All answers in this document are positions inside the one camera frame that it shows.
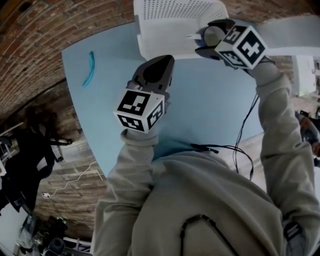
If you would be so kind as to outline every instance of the person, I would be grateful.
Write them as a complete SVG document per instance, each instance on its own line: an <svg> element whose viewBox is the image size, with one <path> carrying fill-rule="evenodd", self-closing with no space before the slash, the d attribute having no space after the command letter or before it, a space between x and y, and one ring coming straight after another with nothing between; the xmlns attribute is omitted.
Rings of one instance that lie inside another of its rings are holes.
<svg viewBox="0 0 320 256"><path fill-rule="evenodd" d="M207 152L153 162L155 130L124 130L125 145L96 207L93 255L305 256L316 250L312 149L302 142L290 82L273 63L249 74L260 97L267 193Z"/></svg>

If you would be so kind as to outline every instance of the light blue tabletop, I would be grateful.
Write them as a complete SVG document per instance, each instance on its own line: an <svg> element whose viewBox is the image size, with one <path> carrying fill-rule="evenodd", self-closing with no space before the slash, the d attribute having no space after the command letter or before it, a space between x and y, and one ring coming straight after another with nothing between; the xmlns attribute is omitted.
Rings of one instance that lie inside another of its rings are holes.
<svg viewBox="0 0 320 256"><path fill-rule="evenodd" d="M90 72L89 52L95 58ZM134 23L118 26L86 38L62 52L64 70L73 104L85 137L101 169L107 175L123 145L122 128L113 108L121 90L141 57ZM188 144L230 145L236 142L241 124L256 94L255 81L241 70L210 59L176 60L170 87L171 106L160 120L156 157ZM243 130L242 139L262 132L256 107Z"/></svg>

